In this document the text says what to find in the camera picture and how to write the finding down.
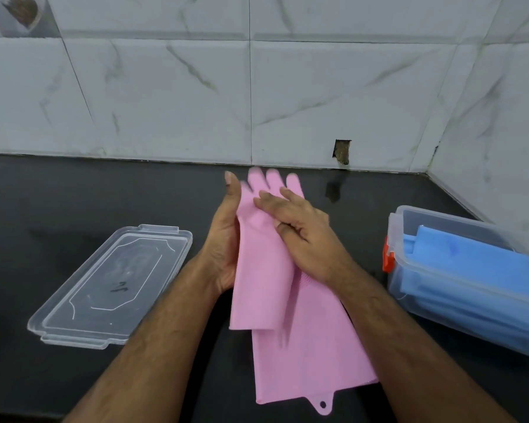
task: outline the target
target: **plastic container lid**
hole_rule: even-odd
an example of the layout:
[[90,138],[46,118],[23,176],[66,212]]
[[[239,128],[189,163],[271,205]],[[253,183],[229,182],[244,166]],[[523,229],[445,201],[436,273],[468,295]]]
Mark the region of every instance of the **plastic container lid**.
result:
[[125,344],[180,270],[192,234],[178,227],[123,227],[31,317],[48,344],[106,348]]

